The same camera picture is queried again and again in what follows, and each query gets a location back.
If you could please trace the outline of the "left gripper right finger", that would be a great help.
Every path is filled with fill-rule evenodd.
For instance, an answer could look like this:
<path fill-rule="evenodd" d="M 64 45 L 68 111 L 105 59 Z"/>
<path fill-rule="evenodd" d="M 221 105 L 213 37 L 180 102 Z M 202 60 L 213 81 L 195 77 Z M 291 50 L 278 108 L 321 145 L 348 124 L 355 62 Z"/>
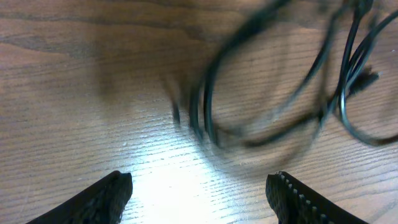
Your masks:
<path fill-rule="evenodd" d="M 266 197 L 279 224 L 368 224 L 284 171 L 267 176 Z"/>

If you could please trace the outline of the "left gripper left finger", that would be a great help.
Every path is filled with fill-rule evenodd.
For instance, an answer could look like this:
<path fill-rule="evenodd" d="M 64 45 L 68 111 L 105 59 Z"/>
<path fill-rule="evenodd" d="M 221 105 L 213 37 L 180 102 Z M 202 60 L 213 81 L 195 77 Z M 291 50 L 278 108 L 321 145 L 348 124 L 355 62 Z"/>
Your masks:
<path fill-rule="evenodd" d="M 28 224 L 117 224 L 132 190 L 132 175 L 116 170 Z"/>

